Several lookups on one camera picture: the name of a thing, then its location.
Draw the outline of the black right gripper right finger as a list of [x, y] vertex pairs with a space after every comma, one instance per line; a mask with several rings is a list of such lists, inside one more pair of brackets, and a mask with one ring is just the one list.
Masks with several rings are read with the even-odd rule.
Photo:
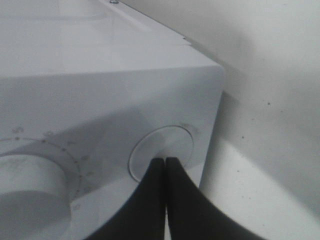
[[165, 160], [168, 226], [172, 240], [261, 240], [214, 206], [176, 157]]

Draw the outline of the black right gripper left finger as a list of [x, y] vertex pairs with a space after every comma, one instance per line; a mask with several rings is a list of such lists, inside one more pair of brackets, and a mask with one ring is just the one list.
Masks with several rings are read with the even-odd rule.
[[87, 239], [163, 240], [165, 223], [165, 161], [154, 158], [130, 198]]

